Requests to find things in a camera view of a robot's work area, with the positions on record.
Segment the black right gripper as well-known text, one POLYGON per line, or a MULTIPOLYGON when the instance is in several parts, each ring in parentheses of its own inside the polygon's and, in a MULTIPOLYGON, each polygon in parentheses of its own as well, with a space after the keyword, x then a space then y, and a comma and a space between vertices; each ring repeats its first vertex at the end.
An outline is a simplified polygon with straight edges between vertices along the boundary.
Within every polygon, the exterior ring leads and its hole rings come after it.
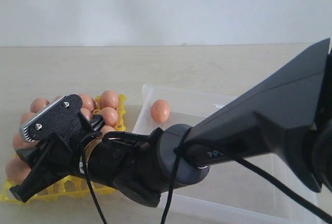
POLYGON ((88 172, 88 150, 100 141, 100 131, 76 131, 52 134, 41 145, 16 151, 32 170, 20 184, 9 189, 16 200, 27 202, 67 175, 91 180, 88 172))

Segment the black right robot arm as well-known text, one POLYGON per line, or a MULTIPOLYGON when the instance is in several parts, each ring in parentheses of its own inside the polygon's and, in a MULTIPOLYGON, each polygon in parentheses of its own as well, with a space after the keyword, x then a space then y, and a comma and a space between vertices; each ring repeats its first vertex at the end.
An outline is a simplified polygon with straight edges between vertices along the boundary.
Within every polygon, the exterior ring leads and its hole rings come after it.
POLYGON ((331 54, 315 43, 270 77, 194 127, 175 124, 148 135, 101 133, 105 120, 85 118, 71 94, 20 127, 37 142, 17 155, 31 169, 10 188, 26 202, 67 175, 115 188, 156 207, 160 196, 201 182, 210 166, 274 153, 310 190, 331 187, 331 54))

